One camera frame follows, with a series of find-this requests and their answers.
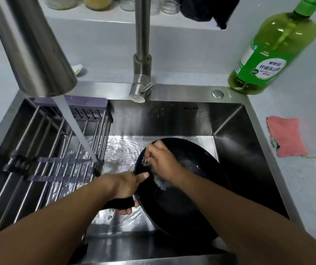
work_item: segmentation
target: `sink rack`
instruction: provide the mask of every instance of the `sink rack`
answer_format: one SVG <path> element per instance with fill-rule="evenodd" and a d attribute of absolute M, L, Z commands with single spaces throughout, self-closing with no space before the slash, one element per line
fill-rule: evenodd
<path fill-rule="evenodd" d="M 113 121 L 108 110 L 108 100 L 67 96 L 66 101 L 77 122 L 81 123 L 84 136 L 88 135 L 89 125 L 94 128 L 90 146 L 99 162 L 95 164 L 89 156 L 80 157 L 83 147 L 81 143 L 74 141 L 75 135 L 72 129 L 63 119 L 52 98 L 25 101 L 35 110 L 16 147 L 10 152 L 8 161 L 1 168 L 3 174 L 7 173 L 7 175 L 0 188 L 0 231 L 31 213 L 28 210 L 24 212 L 24 208 L 36 182 L 43 182 L 43 185 L 33 212 L 56 201 L 64 184 L 72 183 L 70 192 L 73 192 L 81 184 L 90 182 L 100 175 Z M 44 154 L 42 148 L 49 140 L 52 141 L 50 150 L 42 156 Z M 67 156 L 71 144 L 78 145 L 74 157 Z M 50 194 L 56 184 L 56 196 L 51 199 Z M 9 188 L 12 188 L 12 194 L 5 198 L 6 189 Z M 19 196 L 20 189 L 24 193 L 23 198 L 17 203 L 18 209 L 13 208 L 16 214 L 12 214 L 12 221 L 7 221 L 8 224 L 5 224 L 5 219 L 10 218 L 9 211 L 14 207 L 14 200 Z"/>

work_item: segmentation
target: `kitchen sink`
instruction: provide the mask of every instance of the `kitchen sink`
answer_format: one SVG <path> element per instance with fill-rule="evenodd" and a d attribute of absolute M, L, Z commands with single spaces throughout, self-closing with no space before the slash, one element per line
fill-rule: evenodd
<path fill-rule="evenodd" d="M 246 96 L 227 88 L 155 85 L 146 102 L 135 103 L 128 98 L 129 88 L 130 84 L 79 82 L 69 93 L 109 100 L 112 124 L 108 124 L 102 173 L 132 171 L 140 152 L 148 143 L 164 137 L 184 138 L 200 145 L 220 162 L 232 191 L 297 221 L 296 211 L 279 177 L 268 142 Z M 215 98 L 213 90 L 221 91 L 224 97 Z M 1 144 L 0 192 L 9 176 L 2 168 L 35 110 L 36 106 L 25 100 Z M 60 133 L 53 156 L 74 156 L 78 142 L 71 139 L 66 122 L 39 114 L 34 118 L 38 124 L 31 128 L 30 133 L 36 132 L 41 121 L 44 127 L 40 133 L 44 133 L 48 125 L 50 127 L 38 155 L 47 156 Z M 98 123 L 79 123 L 82 130 L 85 128 L 86 139 L 93 142 Z M 31 137 L 26 139 L 25 145 L 31 143 Z M 20 151 L 26 152 L 27 147 L 21 147 Z M 78 157 L 87 156 L 85 151 L 81 151 Z M 65 169 L 64 166 L 62 164 L 59 171 Z M 14 222 L 28 189 L 28 199 L 18 219 L 34 211 L 44 191 L 45 182 L 34 182 L 29 188 L 30 181 L 18 174 L 12 175 L 9 181 L 0 197 L 0 230 Z M 73 186 L 74 183 L 48 184 L 41 206 L 56 199 L 59 187 L 58 198 L 61 198 L 70 193 Z M 87 230 L 85 243 L 88 244 L 87 254 L 79 261 L 83 264 L 117 261 L 168 264 L 178 260 L 184 264 L 237 263 L 234 255 L 212 246 L 170 238 L 152 224 L 141 207 L 128 216 L 119 216 L 114 209 L 100 211 Z"/>

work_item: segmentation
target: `pan handle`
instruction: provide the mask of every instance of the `pan handle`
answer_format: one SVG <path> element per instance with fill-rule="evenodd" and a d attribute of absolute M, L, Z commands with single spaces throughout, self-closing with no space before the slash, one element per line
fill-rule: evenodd
<path fill-rule="evenodd" d="M 129 209 L 131 207 L 135 206 L 135 201 L 134 198 L 128 197 L 124 199 L 113 199 L 111 201 L 108 201 L 101 210 L 104 209 Z"/>

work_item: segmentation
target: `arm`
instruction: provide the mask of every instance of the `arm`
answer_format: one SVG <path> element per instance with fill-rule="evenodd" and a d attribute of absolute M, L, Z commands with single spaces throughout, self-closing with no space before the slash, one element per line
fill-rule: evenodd
<path fill-rule="evenodd" d="M 0 232 L 0 264 L 67 264 L 103 205 L 132 196 L 147 177 L 130 172 L 102 175 L 7 227 Z"/>
<path fill-rule="evenodd" d="M 161 141 L 147 147 L 146 158 L 162 178 L 191 198 L 246 263 L 316 264 L 316 240 L 297 224 L 183 168 Z"/>

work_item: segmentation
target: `sponge cloth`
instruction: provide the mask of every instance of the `sponge cloth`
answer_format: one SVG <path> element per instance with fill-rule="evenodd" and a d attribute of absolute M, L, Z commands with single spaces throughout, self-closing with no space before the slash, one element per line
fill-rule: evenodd
<path fill-rule="evenodd" d="M 299 129 L 297 118 L 281 118 L 278 116 L 268 116 L 267 126 L 271 134 L 271 143 L 278 145 L 277 156 L 307 156 L 306 150 Z"/>

